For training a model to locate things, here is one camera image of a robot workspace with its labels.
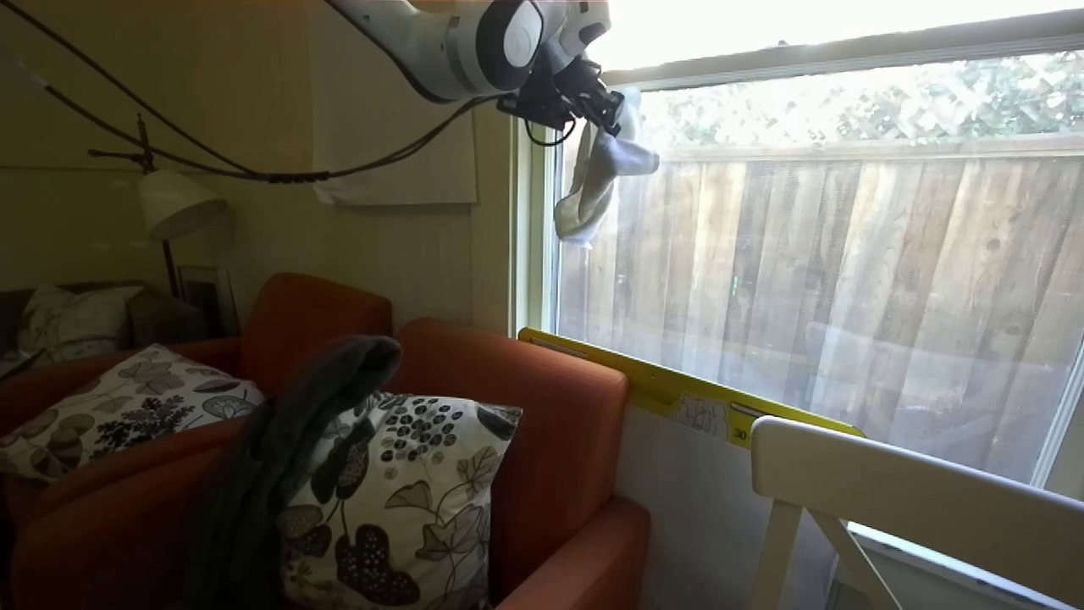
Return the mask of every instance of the wooden fence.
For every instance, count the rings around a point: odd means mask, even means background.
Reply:
[[[669,156],[556,332],[1029,479],[1084,336],[1084,145]]]

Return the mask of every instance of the wall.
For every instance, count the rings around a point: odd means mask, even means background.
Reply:
[[[82,45],[161,113],[228,156],[257,171],[311,166],[304,9],[321,4],[19,0],[19,6]],[[0,41],[0,60],[5,53],[16,53],[35,76],[45,76],[71,100],[110,115],[114,126],[137,130],[134,103],[5,9]],[[386,58],[374,46],[370,60],[355,68],[359,77],[386,72]],[[138,231],[137,166],[85,156],[92,145],[134,145],[75,120],[27,86],[12,60],[0,68],[0,103],[7,104],[0,113],[0,283],[162,278],[161,252]],[[399,115],[386,130],[414,135],[420,131],[416,123],[416,115]],[[508,123],[479,115],[473,131],[479,140],[505,142]],[[157,145],[193,153],[193,145],[157,123],[150,123],[150,135]],[[179,263],[224,267],[241,313],[271,272],[311,272],[391,295],[399,322],[414,314],[487,318],[494,258],[479,248],[487,244],[484,192],[494,191],[490,183],[503,183],[503,163],[479,163],[479,177],[487,185],[465,206],[341,210],[318,205],[311,185],[200,177],[232,200],[233,222],[209,234],[184,236],[175,258]],[[442,183],[449,177],[442,177],[436,163],[436,173],[428,171],[420,179]]]

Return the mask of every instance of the white chair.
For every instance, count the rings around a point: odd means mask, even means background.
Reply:
[[[774,517],[752,590],[776,610],[799,515],[810,513],[879,607],[902,607],[848,522],[912,539],[1019,588],[1084,607],[1084,506],[986,471],[810,424],[752,426],[752,489]]]

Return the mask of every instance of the window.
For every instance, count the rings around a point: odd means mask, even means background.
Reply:
[[[556,244],[556,332],[1044,484],[1084,365],[1082,52],[659,89],[638,115],[665,166]]]

